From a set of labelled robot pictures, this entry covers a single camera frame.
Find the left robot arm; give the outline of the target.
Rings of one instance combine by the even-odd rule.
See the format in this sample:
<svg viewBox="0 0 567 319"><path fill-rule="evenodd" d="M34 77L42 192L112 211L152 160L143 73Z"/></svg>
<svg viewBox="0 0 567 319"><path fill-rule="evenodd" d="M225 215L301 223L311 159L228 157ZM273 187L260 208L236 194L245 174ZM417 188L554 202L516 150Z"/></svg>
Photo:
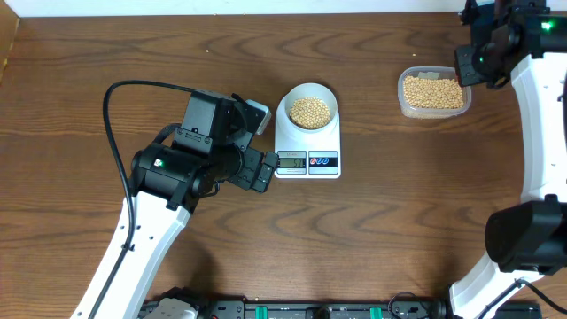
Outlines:
<svg viewBox="0 0 567 319"><path fill-rule="evenodd" d="M250 146L269 108L238 95L191 93L182 122L165 126L132 160L119 222L75 318L135 318L159 266L202 198L222 183L263 193L278 157Z"/></svg>

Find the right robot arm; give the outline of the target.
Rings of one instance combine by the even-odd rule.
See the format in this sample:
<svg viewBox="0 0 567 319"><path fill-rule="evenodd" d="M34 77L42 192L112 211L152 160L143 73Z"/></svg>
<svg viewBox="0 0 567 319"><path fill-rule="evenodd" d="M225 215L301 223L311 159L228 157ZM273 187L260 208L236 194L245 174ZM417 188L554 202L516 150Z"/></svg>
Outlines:
<svg viewBox="0 0 567 319"><path fill-rule="evenodd" d="M523 288L566 266L566 18L544 1L468 0L470 43L454 51L459 84L511 84L520 109L520 202L492 214L485 253L431 307L432 318L493 318Z"/></svg>

